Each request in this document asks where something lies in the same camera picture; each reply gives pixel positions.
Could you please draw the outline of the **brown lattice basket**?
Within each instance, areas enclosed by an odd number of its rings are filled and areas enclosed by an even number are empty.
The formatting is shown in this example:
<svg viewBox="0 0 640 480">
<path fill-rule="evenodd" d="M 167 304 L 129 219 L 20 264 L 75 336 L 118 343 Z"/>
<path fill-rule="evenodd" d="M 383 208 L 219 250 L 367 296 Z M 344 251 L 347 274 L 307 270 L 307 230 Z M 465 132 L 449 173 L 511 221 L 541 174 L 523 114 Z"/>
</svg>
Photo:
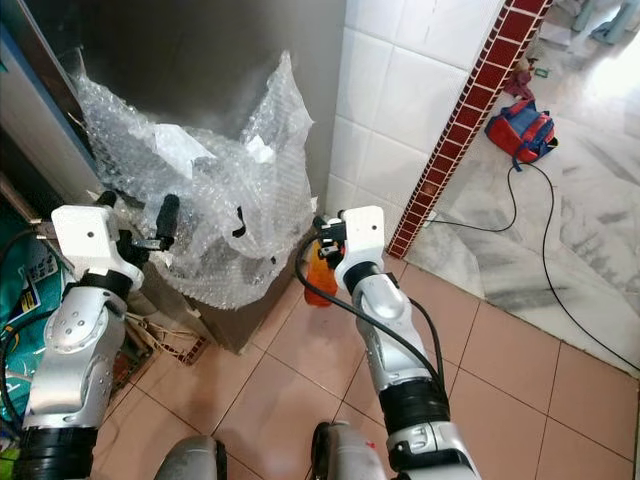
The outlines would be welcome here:
<svg viewBox="0 0 640 480">
<path fill-rule="evenodd" d="M 209 346 L 209 340 L 204 335 L 188 330 L 168 329 L 148 323 L 145 319 L 131 319 L 131 328 L 147 347 L 173 357 L 179 364 L 186 366 L 196 365 Z"/>
</svg>

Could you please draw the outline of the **small white paper scrap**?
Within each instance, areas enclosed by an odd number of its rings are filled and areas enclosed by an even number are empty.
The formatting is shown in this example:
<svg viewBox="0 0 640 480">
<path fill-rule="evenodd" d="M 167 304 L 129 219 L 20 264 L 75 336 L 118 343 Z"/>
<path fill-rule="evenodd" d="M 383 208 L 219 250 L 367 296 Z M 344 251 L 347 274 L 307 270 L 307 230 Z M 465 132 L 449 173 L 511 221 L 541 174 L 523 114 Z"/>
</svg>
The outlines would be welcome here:
<svg viewBox="0 0 640 480">
<path fill-rule="evenodd" d="M 268 145 L 260 136 L 255 136 L 244 143 L 244 148 L 253 160 L 259 164 L 273 163 L 275 159 L 275 150 Z"/>
</svg>

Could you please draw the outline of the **large white paper scrap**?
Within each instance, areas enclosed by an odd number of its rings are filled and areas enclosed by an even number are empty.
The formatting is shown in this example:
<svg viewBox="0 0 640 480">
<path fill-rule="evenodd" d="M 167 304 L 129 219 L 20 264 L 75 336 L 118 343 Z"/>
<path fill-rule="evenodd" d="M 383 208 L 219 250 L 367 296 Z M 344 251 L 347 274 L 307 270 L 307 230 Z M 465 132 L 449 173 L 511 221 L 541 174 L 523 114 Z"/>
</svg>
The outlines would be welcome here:
<svg viewBox="0 0 640 480">
<path fill-rule="evenodd" d="M 192 134 L 175 124 L 156 124 L 152 128 L 152 150 L 188 180 L 195 175 L 197 163 L 214 159 Z"/>
</svg>

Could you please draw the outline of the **red blue backpack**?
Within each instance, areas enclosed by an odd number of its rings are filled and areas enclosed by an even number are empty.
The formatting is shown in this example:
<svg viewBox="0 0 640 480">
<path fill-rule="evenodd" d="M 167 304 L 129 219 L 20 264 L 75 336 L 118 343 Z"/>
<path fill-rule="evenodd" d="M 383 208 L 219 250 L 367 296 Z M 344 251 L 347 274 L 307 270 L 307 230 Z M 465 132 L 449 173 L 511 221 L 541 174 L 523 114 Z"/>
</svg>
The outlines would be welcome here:
<svg viewBox="0 0 640 480">
<path fill-rule="evenodd" d="M 549 111 L 539 110 L 529 99 L 502 108 L 485 125 L 486 137 L 511 156 L 512 168 L 521 172 L 559 146 L 556 123 Z"/>
</svg>

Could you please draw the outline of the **blue green printed bag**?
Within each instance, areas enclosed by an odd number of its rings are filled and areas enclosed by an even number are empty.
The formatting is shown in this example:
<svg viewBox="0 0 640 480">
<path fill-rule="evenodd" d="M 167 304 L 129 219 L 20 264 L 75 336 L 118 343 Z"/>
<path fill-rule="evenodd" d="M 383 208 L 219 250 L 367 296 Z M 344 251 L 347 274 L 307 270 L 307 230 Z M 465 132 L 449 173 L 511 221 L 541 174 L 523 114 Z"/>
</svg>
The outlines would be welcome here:
<svg viewBox="0 0 640 480">
<path fill-rule="evenodd" d="M 4 244 L 1 261 L 0 328 L 4 393 L 1 419 L 17 424 L 26 413 L 29 385 L 44 357 L 44 329 L 63 296 L 58 255 L 31 233 Z"/>
</svg>

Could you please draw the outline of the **grey fridge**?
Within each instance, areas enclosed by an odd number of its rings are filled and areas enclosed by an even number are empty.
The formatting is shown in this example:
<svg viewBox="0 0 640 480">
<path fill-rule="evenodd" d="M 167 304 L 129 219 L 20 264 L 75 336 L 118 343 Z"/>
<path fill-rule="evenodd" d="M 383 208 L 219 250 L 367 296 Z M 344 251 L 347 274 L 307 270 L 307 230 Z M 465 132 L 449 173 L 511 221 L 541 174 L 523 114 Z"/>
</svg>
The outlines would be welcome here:
<svg viewBox="0 0 640 480">
<path fill-rule="evenodd" d="M 32 13 L 35 0 L 0 0 L 0 125 L 22 160 L 6 174 L 33 206 L 87 204 L 100 195 L 95 159 L 67 69 Z"/>
</svg>

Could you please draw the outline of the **wooden stick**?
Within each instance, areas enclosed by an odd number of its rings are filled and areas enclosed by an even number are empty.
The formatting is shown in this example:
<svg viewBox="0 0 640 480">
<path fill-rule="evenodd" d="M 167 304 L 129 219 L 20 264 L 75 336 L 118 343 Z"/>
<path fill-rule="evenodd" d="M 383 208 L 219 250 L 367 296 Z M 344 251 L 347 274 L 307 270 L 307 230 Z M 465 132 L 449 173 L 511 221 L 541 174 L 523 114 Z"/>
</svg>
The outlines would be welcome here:
<svg viewBox="0 0 640 480">
<path fill-rule="evenodd" d="M 18 232 L 31 233 L 35 241 L 46 247 L 56 247 L 52 233 L 51 212 L 60 205 L 60 198 L 49 188 L 49 184 L 37 175 L 35 180 L 19 178 L 13 180 L 4 173 L 0 175 L 1 205 L 17 216 Z"/>
</svg>

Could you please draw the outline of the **grey fridge door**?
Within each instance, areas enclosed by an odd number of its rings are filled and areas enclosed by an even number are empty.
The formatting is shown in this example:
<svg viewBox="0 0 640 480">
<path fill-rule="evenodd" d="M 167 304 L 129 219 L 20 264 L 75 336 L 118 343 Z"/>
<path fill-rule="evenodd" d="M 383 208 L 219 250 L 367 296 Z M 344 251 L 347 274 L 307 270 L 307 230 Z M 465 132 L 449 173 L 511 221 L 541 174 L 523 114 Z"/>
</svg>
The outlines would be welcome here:
<svg viewBox="0 0 640 480">
<path fill-rule="evenodd" d="M 87 76 L 161 123 L 221 134 L 241 131 L 288 52 L 312 119 L 306 143 L 312 201 L 315 212 L 323 209 L 346 0 L 35 0 L 31 10 L 74 93 L 76 78 Z M 84 114 L 79 124 L 84 128 Z M 90 147 L 86 128 L 84 134 Z M 114 189 L 100 179 L 99 157 L 90 151 L 102 187 Z M 125 229 L 155 237 L 157 215 L 134 219 L 141 202 L 114 191 Z M 215 308 L 180 293 L 160 275 L 166 252 L 143 261 L 146 293 L 168 288 L 180 311 L 197 317 L 197 332 L 241 353 L 291 280 L 301 241 L 265 296 L 246 306 Z"/>
</svg>

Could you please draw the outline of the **orange juice bottle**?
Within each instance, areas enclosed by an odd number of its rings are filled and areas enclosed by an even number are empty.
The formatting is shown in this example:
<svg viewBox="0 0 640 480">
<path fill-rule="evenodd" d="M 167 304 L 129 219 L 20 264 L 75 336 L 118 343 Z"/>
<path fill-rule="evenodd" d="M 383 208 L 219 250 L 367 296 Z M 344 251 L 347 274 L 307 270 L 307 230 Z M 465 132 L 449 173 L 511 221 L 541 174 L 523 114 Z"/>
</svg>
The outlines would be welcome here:
<svg viewBox="0 0 640 480">
<path fill-rule="evenodd" d="M 310 287 L 305 288 L 303 300 L 307 305 L 317 308 L 333 306 L 330 297 L 337 297 L 339 285 L 335 279 L 334 268 L 325 255 L 325 248 L 320 246 L 320 243 L 314 244 L 307 260 L 307 271 L 303 279 Z"/>
</svg>

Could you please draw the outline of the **clear bubble wrap sheet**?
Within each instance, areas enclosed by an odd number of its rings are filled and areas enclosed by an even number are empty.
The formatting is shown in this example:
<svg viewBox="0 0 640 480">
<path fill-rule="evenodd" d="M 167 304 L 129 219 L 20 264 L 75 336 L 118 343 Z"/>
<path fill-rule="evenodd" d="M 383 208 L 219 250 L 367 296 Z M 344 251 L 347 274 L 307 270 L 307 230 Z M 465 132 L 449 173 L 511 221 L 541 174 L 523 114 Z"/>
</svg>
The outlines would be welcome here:
<svg viewBox="0 0 640 480">
<path fill-rule="evenodd" d="M 189 180 L 152 150 L 152 128 L 173 123 L 142 113 L 87 76 L 78 76 L 74 87 L 99 157 L 97 173 L 106 186 L 141 202 L 134 219 L 156 216 L 165 195 L 180 200 L 175 243 L 159 269 L 166 283 L 215 308 L 264 297 L 315 214 L 306 157 L 312 119 L 291 55 L 280 55 L 237 134 L 175 124 L 214 155 L 197 163 Z M 274 148 L 273 163 L 248 154 L 244 143 L 255 136 Z"/>
</svg>

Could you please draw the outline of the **grey right robot leg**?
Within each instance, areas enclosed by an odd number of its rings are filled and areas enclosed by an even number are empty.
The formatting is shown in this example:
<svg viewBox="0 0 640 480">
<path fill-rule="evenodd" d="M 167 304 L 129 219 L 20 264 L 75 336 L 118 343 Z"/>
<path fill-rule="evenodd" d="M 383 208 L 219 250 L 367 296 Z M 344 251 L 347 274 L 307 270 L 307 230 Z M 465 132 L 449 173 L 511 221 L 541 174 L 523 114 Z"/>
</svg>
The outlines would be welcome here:
<svg viewBox="0 0 640 480">
<path fill-rule="evenodd" d="M 378 451 L 347 422 L 320 422 L 311 440 L 308 480 L 389 480 Z"/>
</svg>

